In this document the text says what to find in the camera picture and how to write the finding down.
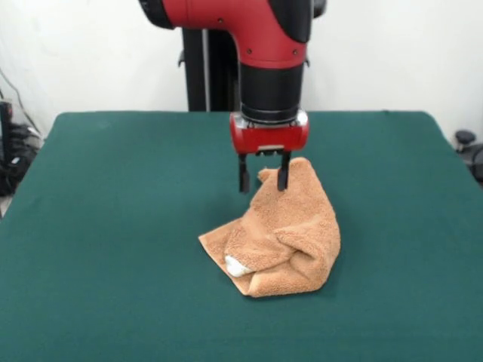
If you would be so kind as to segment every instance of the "black metal stand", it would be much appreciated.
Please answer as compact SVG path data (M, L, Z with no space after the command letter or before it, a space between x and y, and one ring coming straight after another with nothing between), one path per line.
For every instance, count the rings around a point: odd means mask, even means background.
M228 32L208 30L207 34L204 46L201 30L183 29L189 111L237 111L238 58L235 42ZM205 59L208 59L208 66L205 66Z

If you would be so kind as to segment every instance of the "crumpled towel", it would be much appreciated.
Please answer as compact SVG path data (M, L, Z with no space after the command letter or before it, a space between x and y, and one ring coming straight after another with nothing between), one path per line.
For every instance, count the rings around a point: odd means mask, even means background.
M245 215L199 237L243 295L318 290L340 252L336 215L312 165L294 158L289 168L287 190L277 189L278 170L260 171Z

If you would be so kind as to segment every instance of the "black knob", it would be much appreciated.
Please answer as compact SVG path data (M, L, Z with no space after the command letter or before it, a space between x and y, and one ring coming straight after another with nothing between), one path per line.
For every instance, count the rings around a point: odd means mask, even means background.
M476 135L469 130L459 130L456 132L456 139L459 144L468 146L470 143L475 142Z

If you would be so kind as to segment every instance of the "green tablecloth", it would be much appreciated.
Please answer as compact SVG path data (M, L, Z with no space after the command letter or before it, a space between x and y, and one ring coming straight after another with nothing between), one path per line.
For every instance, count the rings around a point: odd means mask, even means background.
M0 361L481 360L483 192L434 120L312 113L298 155L340 257L249 299L197 239L250 200L227 114L61 115L0 224Z

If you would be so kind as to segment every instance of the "towel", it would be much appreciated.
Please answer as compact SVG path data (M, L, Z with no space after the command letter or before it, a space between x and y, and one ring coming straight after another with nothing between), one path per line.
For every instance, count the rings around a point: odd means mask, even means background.
M339 255L336 215L312 165L294 158L289 171L288 189L280 192L278 170L261 170L248 211L199 237L245 296L319 290Z

